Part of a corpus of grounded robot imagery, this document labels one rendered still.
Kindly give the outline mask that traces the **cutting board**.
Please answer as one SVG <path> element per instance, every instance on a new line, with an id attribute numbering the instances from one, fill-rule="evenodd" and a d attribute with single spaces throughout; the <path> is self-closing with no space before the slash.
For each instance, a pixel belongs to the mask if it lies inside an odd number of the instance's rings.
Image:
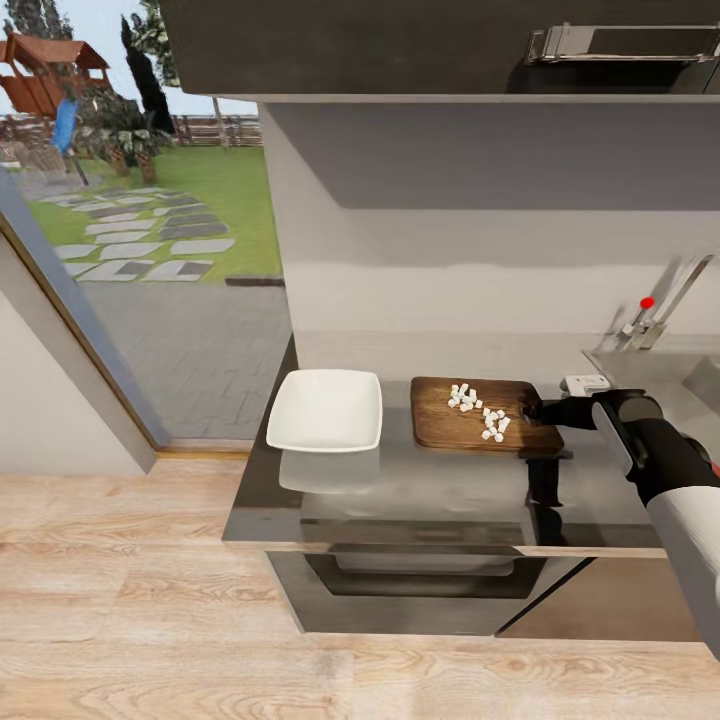
<path id="1" fill-rule="evenodd" d="M 453 388 L 464 388 L 466 398 L 469 391 L 476 391 L 479 406 L 463 409 L 464 400 L 451 404 Z M 541 400 L 530 382 L 418 376 L 411 381 L 411 394 L 415 438 L 427 448 L 560 454 L 565 446 L 556 425 L 535 419 L 537 426 L 532 426 L 526 421 L 519 403 L 535 406 Z M 502 412 L 507 420 L 503 430 L 498 430 L 501 442 L 494 435 L 488 440 L 482 437 L 489 431 L 486 411 Z"/>

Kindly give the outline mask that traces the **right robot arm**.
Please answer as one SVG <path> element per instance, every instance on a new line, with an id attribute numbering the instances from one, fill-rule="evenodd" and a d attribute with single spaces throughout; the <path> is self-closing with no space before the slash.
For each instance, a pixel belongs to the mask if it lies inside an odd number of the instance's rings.
<path id="1" fill-rule="evenodd" d="M 664 420 L 644 389 L 612 388 L 603 375 L 567 375 L 560 388 L 562 400 L 540 400 L 523 413 L 601 433 L 637 485 L 697 629 L 720 660 L 720 477 L 708 452 Z"/>

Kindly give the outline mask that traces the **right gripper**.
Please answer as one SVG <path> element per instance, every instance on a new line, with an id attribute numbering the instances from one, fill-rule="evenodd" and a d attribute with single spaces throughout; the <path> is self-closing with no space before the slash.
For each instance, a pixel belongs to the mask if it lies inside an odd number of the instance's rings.
<path id="1" fill-rule="evenodd" d="M 543 425 L 560 425 L 571 428 L 586 429 L 577 421 L 576 407 L 583 397 L 567 397 L 562 400 L 540 400 L 537 405 L 523 408 L 523 413 L 532 418 L 542 420 Z"/>

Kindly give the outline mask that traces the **bowl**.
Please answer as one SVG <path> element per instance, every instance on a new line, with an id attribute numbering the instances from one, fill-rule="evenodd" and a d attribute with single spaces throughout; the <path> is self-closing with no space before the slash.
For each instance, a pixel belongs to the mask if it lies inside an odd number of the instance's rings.
<path id="1" fill-rule="evenodd" d="M 267 442 L 304 453 L 343 454 L 378 446 L 382 395 L 378 376 L 340 369 L 292 371 L 274 401 Z"/>

